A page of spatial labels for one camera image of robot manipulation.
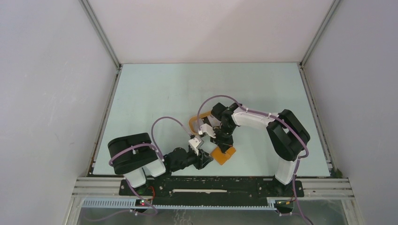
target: metal frame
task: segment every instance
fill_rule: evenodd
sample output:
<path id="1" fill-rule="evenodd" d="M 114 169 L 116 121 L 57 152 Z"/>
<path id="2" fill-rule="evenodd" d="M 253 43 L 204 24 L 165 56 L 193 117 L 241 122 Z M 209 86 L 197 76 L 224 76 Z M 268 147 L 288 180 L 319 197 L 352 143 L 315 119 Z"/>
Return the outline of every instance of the metal frame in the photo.
<path id="1" fill-rule="evenodd" d="M 104 29 L 101 27 L 100 22 L 98 21 L 97 16 L 94 13 L 94 10 L 92 9 L 90 3 L 88 0 L 79 0 L 80 3 L 82 4 L 82 7 L 84 11 L 87 14 L 88 19 L 90 20 L 93 28 L 98 34 L 99 39 L 103 43 L 105 49 L 107 50 L 109 56 L 112 58 L 113 63 L 115 64 L 117 69 L 120 69 L 121 64 L 120 61 L 118 60 L 115 51 L 113 50 L 105 32 Z"/>
<path id="2" fill-rule="evenodd" d="M 114 85 L 109 96 L 109 101 L 104 112 L 102 124 L 99 129 L 98 139 L 94 146 L 94 153 L 92 157 L 92 163 L 89 165 L 88 175 L 90 175 L 90 169 L 95 165 L 95 158 L 98 154 L 98 148 L 102 140 L 105 125 L 108 119 L 109 110 L 113 102 L 116 87 L 120 78 L 120 73 L 122 66 L 117 59 L 117 56 L 107 39 L 105 32 L 103 31 L 90 3 L 89 0 L 80 0 L 83 9 L 86 11 L 87 16 L 93 24 L 96 32 L 102 43 L 104 44 L 106 50 L 110 54 L 112 60 L 114 61 L 116 67 L 118 68 L 117 76 Z M 316 102 L 314 100 L 310 82 L 305 74 L 304 65 L 307 63 L 312 51 L 317 45 L 322 33 L 329 24 L 333 14 L 336 12 L 341 0 L 334 0 L 330 6 L 328 13 L 323 19 L 314 39 L 312 40 L 309 48 L 307 49 L 303 60 L 298 63 L 298 69 L 302 78 L 302 82 L 307 94 L 307 98 L 311 107 L 311 111 L 314 117 L 314 121 L 318 130 L 319 138 L 322 142 L 323 151 L 325 154 L 326 162 L 331 171 L 336 170 L 335 157 L 333 156 L 333 151 L 330 150 L 327 138 L 324 134 L 321 120 L 317 112 Z M 71 200 L 69 202 L 68 210 L 65 215 L 64 225 L 76 225 L 78 223 L 78 218 L 80 210 L 83 207 L 103 207 L 103 208 L 135 208 L 132 202 L 137 199 L 135 196 L 119 196 L 120 182 L 123 178 L 117 176 L 107 176 L 107 177 L 79 177 L 76 181 L 75 188 L 73 190 Z M 363 224 L 363 220 L 358 209 L 357 203 L 354 198 L 354 193 L 351 189 L 351 185 L 348 179 L 339 178 L 297 178 L 303 184 L 305 196 L 299 198 L 300 200 L 341 200 L 345 216 L 347 218 L 348 225 Z M 276 200 L 283 200 L 283 198 L 268 198 L 270 207 L 262 208 L 239 208 L 244 210 L 274 210 L 273 203 Z M 160 208 L 167 209 L 179 209 L 178 206 L 167 206 Z M 217 207 L 200 207 L 201 209 L 220 209 Z M 236 207 L 223 207 L 222 209 L 236 209 Z"/>
<path id="3" fill-rule="evenodd" d="M 311 56 L 316 44 L 318 43 L 319 39 L 321 38 L 323 32 L 326 30 L 327 25 L 329 24 L 331 18 L 333 17 L 335 12 L 337 11 L 337 8 L 338 8 L 338 6 L 340 5 L 341 2 L 342 2 L 342 0 L 333 0 L 333 3 L 330 5 L 330 8 L 329 8 L 328 12 L 326 13 L 325 18 L 323 19 L 321 25 L 319 26 L 318 31 L 315 34 L 315 37 L 313 38 L 310 46 L 308 47 L 306 53 L 304 54 L 303 59 L 300 62 L 300 64 L 302 66 L 305 66 L 305 64 L 307 63 L 307 61 L 310 58 L 310 56 Z"/>

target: white wall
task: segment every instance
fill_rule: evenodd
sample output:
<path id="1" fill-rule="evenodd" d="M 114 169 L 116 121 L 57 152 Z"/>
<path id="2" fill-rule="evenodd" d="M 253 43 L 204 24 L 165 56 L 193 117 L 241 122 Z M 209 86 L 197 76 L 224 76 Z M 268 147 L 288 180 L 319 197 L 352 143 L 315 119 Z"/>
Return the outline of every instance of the white wall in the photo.
<path id="1" fill-rule="evenodd" d="M 333 0 L 91 0 L 122 63 L 297 62 Z"/>
<path id="2" fill-rule="evenodd" d="M 367 224 L 396 224 L 398 1 L 345 0 L 306 66 Z"/>
<path id="3" fill-rule="evenodd" d="M 3 0 L 0 23 L 0 224 L 61 224 L 116 69 L 78 0 Z"/>

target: purple cable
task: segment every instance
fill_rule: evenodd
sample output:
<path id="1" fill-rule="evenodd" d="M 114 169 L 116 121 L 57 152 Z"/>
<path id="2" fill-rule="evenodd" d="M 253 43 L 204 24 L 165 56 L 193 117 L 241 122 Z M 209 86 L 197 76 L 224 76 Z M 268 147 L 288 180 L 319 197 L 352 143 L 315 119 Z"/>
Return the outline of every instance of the purple cable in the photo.
<path id="1" fill-rule="evenodd" d="M 178 121 L 177 119 L 175 119 L 175 118 L 173 118 L 173 117 L 171 117 L 171 116 L 162 116 L 162 117 L 160 117 L 159 119 L 157 119 L 157 120 L 152 124 L 152 128 L 151 128 L 151 137 L 152 137 L 153 144 L 156 146 L 156 149 L 159 151 L 159 158 L 160 158 L 161 160 L 163 160 L 164 157 L 163 157 L 163 154 L 162 154 L 162 152 L 161 152 L 161 150 L 160 150 L 160 148 L 159 148 L 158 144 L 156 143 L 155 138 L 154 138 L 154 136 L 153 136 L 153 128 L 155 127 L 155 124 L 156 124 L 158 121 L 162 120 L 162 119 L 171 119 L 171 120 L 174 120 L 174 121 L 177 122 L 180 126 L 182 126 L 182 128 L 188 133 L 189 136 L 192 135 L 192 133 L 191 133 L 180 121 Z"/>
<path id="2" fill-rule="evenodd" d="M 139 147 L 144 147 L 144 146 L 148 146 L 148 147 L 150 147 L 151 149 L 153 149 L 153 150 L 155 150 L 155 151 L 157 150 L 157 148 L 156 148 L 153 144 L 148 144 L 148 143 L 136 144 L 136 145 L 131 146 L 131 147 L 128 147 L 128 148 L 126 148 L 125 150 L 123 150 L 123 151 L 117 153 L 116 155 L 114 155 L 114 156 L 111 158 L 111 160 L 109 161 L 109 165 L 110 165 L 111 167 L 113 167 L 113 165 L 112 165 L 113 161 L 114 161 L 115 159 L 117 159 L 119 156 L 123 155 L 124 153 L 126 153 L 126 152 L 128 152 L 128 151 L 132 151 L 133 149 L 136 149 L 136 148 L 139 148 Z"/>
<path id="3" fill-rule="evenodd" d="M 236 101 L 236 99 L 234 99 L 233 97 L 228 96 L 228 95 L 215 95 L 215 96 L 213 96 L 213 97 L 210 97 L 210 98 L 206 99 L 206 101 L 204 101 L 204 102 L 202 103 L 202 105 L 199 107 L 198 114 L 196 115 L 196 121 L 197 121 L 197 123 L 198 123 L 198 130 L 199 130 L 199 128 L 200 128 L 200 118 L 199 118 L 199 115 L 200 115 L 200 111 L 202 110 L 203 106 L 206 104 L 206 102 L 210 101 L 210 100 L 213 99 L 213 98 L 218 98 L 218 97 L 223 97 L 223 98 L 226 97 L 226 98 L 229 98 L 229 99 L 231 99 L 232 101 L 236 102 L 236 104 L 237 104 L 239 107 L 241 107 L 240 104 Z"/>
<path id="4" fill-rule="evenodd" d="M 206 99 L 206 101 L 204 101 L 202 103 L 202 105 L 200 106 L 200 108 L 198 110 L 198 114 L 197 114 L 197 117 L 196 117 L 196 120 L 197 120 L 197 123 L 198 123 L 198 127 L 200 127 L 199 126 L 199 124 L 200 124 L 199 123 L 200 122 L 199 115 L 200 115 L 200 111 L 202 110 L 203 106 L 205 105 L 206 102 L 210 101 L 213 98 L 218 98 L 218 97 L 229 98 L 232 101 L 234 101 L 239 106 L 239 108 L 241 108 L 242 110 L 245 110 L 245 111 L 247 111 L 249 113 L 255 113 L 255 114 L 260 114 L 260 115 L 263 115 L 263 116 L 271 117 L 271 118 L 277 120 L 278 122 L 282 123 L 297 138 L 297 140 L 300 142 L 300 144 L 304 147 L 304 150 L 306 151 L 305 155 L 299 156 L 298 158 L 301 159 L 301 158 L 306 158 L 306 157 L 309 156 L 310 153 L 309 153 L 308 148 L 307 148 L 306 144 L 304 143 L 304 141 L 300 138 L 300 136 L 289 125 L 287 125 L 287 123 L 285 123 L 285 121 L 281 120 L 277 116 L 274 116 L 274 115 L 272 115 L 270 113 L 259 112 L 259 111 L 255 111 L 255 110 L 251 110 L 251 109 L 246 109 L 243 106 L 241 106 L 241 104 L 239 102 L 237 102 L 236 99 L 234 99 L 233 97 L 228 96 L 228 95 L 215 95 L 213 97 L 210 97 L 210 98 Z"/>
<path id="5" fill-rule="evenodd" d="M 306 157 L 308 157 L 309 154 L 310 154 L 309 151 L 308 151 L 307 145 L 306 145 L 306 144 L 304 143 L 304 141 L 300 138 L 300 136 L 299 136 L 299 135 L 298 135 L 298 134 L 297 134 L 285 121 L 281 120 L 281 119 L 278 118 L 277 116 L 274 116 L 274 115 L 272 115 L 272 114 L 270 114 L 270 113 L 259 112 L 259 111 L 255 111 L 255 110 L 250 110 L 250 109 L 244 108 L 243 106 L 241 106 L 241 104 L 240 104 L 238 101 L 236 101 L 236 99 L 234 99 L 233 97 L 228 96 L 228 95 L 215 95 L 215 96 L 213 96 L 213 97 L 208 98 L 206 101 L 204 101 L 204 102 L 202 103 L 202 105 L 200 106 L 200 108 L 199 108 L 199 110 L 198 110 L 198 115 L 197 115 L 198 127 L 200 127 L 200 126 L 199 126 L 199 124 L 200 124 L 200 123 L 199 123 L 199 122 L 200 122 L 199 115 L 200 115 L 200 111 L 202 110 L 202 107 L 205 105 L 206 102 L 210 101 L 210 100 L 213 99 L 213 98 L 218 98 L 218 97 L 224 97 L 224 98 L 226 97 L 226 98 L 231 99 L 232 101 L 234 101 L 234 102 L 239 106 L 239 108 L 241 108 L 242 110 L 247 111 L 247 112 L 249 112 L 249 113 L 255 113 L 255 114 L 259 114 L 259 115 L 263 115 L 263 116 L 267 116 L 267 117 L 271 117 L 271 118 L 275 119 L 276 121 L 278 121 L 278 122 L 280 122 L 282 125 L 284 125 L 284 126 L 297 138 L 297 140 L 298 140 L 298 141 L 300 142 L 300 144 L 303 146 L 304 150 L 306 151 L 306 154 L 303 155 L 303 156 L 299 156 L 298 159 L 297 159 L 296 167 L 294 168 L 293 178 L 292 178 L 292 181 L 293 181 L 293 193 L 294 193 L 294 197 L 296 198 L 297 208 L 298 208 L 298 210 L 299 210 L 299 212 L 300 212 L 301 217 L 303 218 L 304 221 L 308 221 L 310 224 L 313 224 L 312 221 L 309 220 L 308 217 L 306 217 L 306 216 L 304 215 L 303 211 L 301 210 L 300 203 L 299 203 L 299 200 L 298 200 L 298 198 L 297 198 L 296 187 L 295 187 L 295 186 L 296 186 L 296 185 L 295 185 L 295 181 L 296 181 L 296 172 L 297 172 L 297 170 L 299 169 L 300 159 L 306 158 Z"/>

